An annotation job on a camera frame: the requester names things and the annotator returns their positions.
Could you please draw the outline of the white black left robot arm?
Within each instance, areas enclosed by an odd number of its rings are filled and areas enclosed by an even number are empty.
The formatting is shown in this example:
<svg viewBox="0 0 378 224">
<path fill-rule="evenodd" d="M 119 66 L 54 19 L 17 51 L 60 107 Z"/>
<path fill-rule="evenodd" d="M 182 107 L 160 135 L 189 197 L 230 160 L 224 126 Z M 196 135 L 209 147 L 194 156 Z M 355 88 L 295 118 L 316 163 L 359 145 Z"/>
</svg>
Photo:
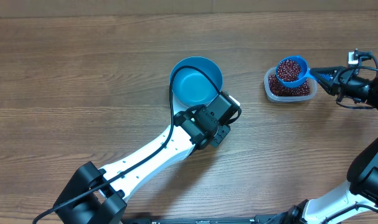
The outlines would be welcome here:
<svg viewBox="0 0 378 224">
<path fill-rule="evenodd" d="M 241 112 L 240 103 L 220 92 L 209 105 L 174 114 L 156 139 L 129 156 L 96 168 L 80 166 L 54 203 L 63 223 L 120 223 L 128 200 L 148 180 L 196 150 L 217 147 Z"/>
</svg>

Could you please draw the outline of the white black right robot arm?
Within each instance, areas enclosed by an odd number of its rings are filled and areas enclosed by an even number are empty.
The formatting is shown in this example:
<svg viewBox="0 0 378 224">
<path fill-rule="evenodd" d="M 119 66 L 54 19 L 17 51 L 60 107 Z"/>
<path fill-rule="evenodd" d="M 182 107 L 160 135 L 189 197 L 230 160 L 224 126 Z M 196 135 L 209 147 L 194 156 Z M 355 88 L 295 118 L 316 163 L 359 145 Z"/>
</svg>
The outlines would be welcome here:
<svg viewBox="0 0 378 224">
<path fill-rule="evenodd" d="M 337 100 L 350 98 L 378 110 L 378 67 L 373 80 L 357 75 L 365 67 L 355 62 L 348 67 L 310 69 L 310 75 Z M 322 197 L 305 200 L 273 217 L 276 223 L 341 223 L 362 212 L 378 213 L 378 137 L 350 165 L 346 180 Z"/>
</svg>

